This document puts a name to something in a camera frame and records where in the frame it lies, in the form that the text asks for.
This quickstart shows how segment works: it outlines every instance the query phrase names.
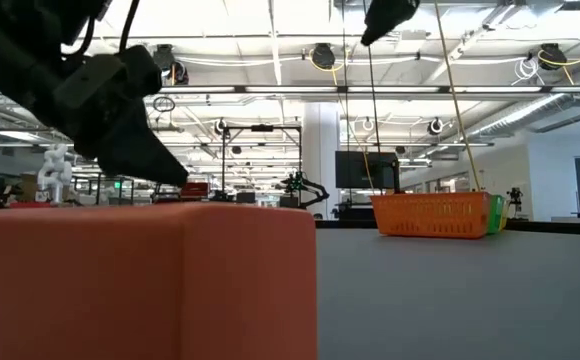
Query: green object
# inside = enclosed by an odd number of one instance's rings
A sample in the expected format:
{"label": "green object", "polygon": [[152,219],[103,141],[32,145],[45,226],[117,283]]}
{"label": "green object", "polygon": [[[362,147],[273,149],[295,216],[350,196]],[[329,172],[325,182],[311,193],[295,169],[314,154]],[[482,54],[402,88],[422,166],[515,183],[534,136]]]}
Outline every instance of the green object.
{"label": "green object", "polygon": [[501,224],[501,213],[503,212],[503,205],[505,199],[500,195],[490,195],[490,215],[488,217],[488,235],[499,232],[499,225]]}

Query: table surface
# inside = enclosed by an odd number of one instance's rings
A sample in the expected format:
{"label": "table surface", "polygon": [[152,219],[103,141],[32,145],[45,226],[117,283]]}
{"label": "table surface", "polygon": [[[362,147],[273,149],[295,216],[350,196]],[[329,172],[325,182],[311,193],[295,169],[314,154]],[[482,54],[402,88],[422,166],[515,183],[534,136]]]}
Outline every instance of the table surface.
{"label": "table surface", "polygon": [[580,236],[317,230],[320,360],[579,360]]}

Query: gray table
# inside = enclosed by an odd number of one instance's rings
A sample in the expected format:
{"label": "gray table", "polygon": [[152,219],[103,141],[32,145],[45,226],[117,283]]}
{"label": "gray table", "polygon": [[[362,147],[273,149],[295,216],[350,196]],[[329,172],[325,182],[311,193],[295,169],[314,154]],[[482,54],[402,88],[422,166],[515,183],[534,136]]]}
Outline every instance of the gray table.
{"label": "gray table", "polygon": [[318,230],[320,360],[580,360],[580,236]]}

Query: ceiling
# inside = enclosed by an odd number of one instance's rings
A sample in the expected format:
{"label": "ceiling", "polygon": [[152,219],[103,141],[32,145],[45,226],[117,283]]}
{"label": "ceiling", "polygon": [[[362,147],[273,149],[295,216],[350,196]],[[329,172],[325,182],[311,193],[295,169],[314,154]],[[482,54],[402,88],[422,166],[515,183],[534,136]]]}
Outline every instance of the ceiling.
{"label": "ceiling", "polygon": [[[117,50],[129,3],[129,0],[112,2],[104,20],[96,25],[89,55]],[[569,61],[580,59],[580,11],[557,11],[559,1],[507,3],[529,5],[441,1],[441,21],[446,46],[453,58],[451,71],[455,85],[523,86],[541,84],[541,81],[548,85],[566,81],[562,71],[538,70],[534,74],[527,68],[524,70],[532,76],[522,79],[519,66],[529,53],[536,55],[539,46],[548,42],[558,43]],[[141,44],[149,49],[159,44],[173,45],[174,53],[188,69],[191,86],[332,86],[335,79],[337,85],[348,86],[449,84],[435,7],[431,2],[424,1],[413,19],[373,45],[371,54],[359,43],[365,29],[362,4],[363,0],[346,0],[344,26],[341,0],[144,0],[134,20],[129,44]],[[490,30],[484,30],[483,24],[489,24]],[[80,41],[66,46],[64,52],[76,50]],[[309,56],[303,59],[302,55],[309,54],[316,43],[331,44],[340,62],[347,49],[347,66],[337,71],[334,78],[332,72],[316,69]],[[580,63],[570,66],[569,70],[579,73]],[[218,142],[213,132],[218,119],[229,125],[301,124],[305,102],[316,101],[302,96],[246,94],[209,98],[182,94],[173,98],[181,103],[170,113],[159,113],[149,106],[151,126],[160,129],[155,132],[168,144],[190,145],[173,146],[172,152],[185,165],[199,168],[220,164],[213,160],[212,154],[220,149],[208,152],[193,147],[201,142]],[[466,127],[471,128],[514,102],[484,97],[460,100],[458,105]],[[7,99],[0,98],[0,107],[31,117]],[[455,123],[456,111],[450,97],[429,99],[415,95],[394,100],[383,97],[376,102],[370,97],[361,97],[350,100],[347,106],[342,103],[341,140],[347,141],[345,121],[348,120],[357,137],[372,139],[374,127],[365,130],[363,125],[367,119],[374,125],[375,109],[381,141],[441,142],[458,131],[457,126],[447,126],[441,136],[431,137],[426,130],[434,118]],[[244,132],[239,141],[285,144],[265,149],[244,148],[241,155],[232,157],[296,158],[298,155],[294,144],[281,132],[265,137]],[[414,157],[419,151],[412,149],[409,154]],[[293,163],[285,165],[289,171]],[[250,176],[249,179],[261,183],[267,178]],[[239,175],[233,180],[244,179]]]}

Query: wall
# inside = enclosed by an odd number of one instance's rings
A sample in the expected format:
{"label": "wall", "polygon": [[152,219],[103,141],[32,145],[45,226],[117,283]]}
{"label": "wall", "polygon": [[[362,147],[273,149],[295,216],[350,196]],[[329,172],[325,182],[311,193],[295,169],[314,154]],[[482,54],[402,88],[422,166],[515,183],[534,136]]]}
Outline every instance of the wall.
{"label": "wall", "polygon": [[[527,141],[525,134],[517,134],[512,138],[497,139],[494,147],[473,148],[472,151],[481,187],[485,187],[491,194],[506,198],[507,191],[513,187],[520,188],[524,197],[519,215],[532,219],[533,198]],[[476,189],[476,181],[465,151],[460,153],[459,161],[435,161],[432,168],[407,172],[402,175],[401,186],[412,186],[462,172],[469,173],[470,188]]]}
{"label": "wall", "polygon": [[575,216],[572,213],[578,211],[575,158],[580,157],[580,123],[534,135],[528,150],[535,220]]}
{"label": "wall", "polygon": [[43,154],[33,154],[29,149],[12,150],[14,150],[14,156],[3,155],[0,150],[0,174],[36,173],[43,166]]}

